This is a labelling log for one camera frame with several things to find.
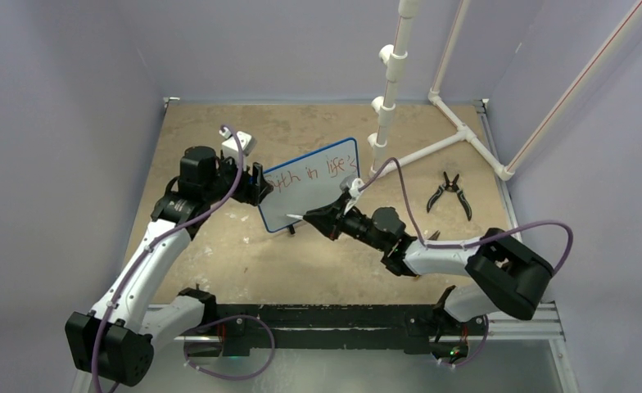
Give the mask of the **blue framed whiteboard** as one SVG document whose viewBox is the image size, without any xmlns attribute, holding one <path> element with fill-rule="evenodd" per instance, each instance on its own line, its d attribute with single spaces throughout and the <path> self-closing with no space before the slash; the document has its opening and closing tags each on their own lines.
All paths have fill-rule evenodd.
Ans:
<svg viewBox="0 0 642 393">
<path fill-rule="evenodd" d="M 303 215 L 334 202 L 348 176 L 359 177 L 359 150 L 354 138 L 344 138 L 264 171 L 273 191 L 259 204 L 268 233 L 297 222 L 289 215 Z"/>
</svg>

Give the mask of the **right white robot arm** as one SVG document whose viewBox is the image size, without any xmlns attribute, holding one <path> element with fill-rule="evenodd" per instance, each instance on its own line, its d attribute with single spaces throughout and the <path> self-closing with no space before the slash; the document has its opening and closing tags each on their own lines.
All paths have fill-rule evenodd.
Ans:
<svg viewBox="0 0 642 393">
<path fill-rule="evenodd" d="M 381 251 L 381 262 L 396 276 L 449 274 L 469 277 L 473 283 L 446 291 L 434 310 L 433 321 L 445 333 L 455 332 L 468 320 L 497 311 L 530 320 L 554 276 L 550 262 L 499 228 L 485 236 L 456 241 L 419 241 L 407 233 L 393 207 L 372 215 L 343 202 L 303 214 L 302 219 L 335 241 L 347 235 Z"/>
</svg>

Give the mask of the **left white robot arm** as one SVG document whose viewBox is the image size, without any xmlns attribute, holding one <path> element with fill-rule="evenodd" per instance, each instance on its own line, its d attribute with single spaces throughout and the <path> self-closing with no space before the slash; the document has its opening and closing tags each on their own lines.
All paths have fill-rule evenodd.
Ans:
<svg viewBox="0 0 642 393">
<path fill-rule="evenodd" d="M 183 289 L 157 311 L 149 306 L 171 266 L 225 202 L 258 206 L 271 193 L 261 164 L 248 165 L 248 156 L 248 147 L 228 142 L 218 151 L 187 148 L 129 262 L 88 312 L 67 319 L 73 362 L 96 392 L 103 390 L 103 381 L 111 383 L 111 391 L 136 386 L 156 353 L 184 332 L 214 332 L 223 344 L 236 325 L 246 322 L 241 314 L 221 316 L 215 295 L 199 287 Z"/>
</svg>

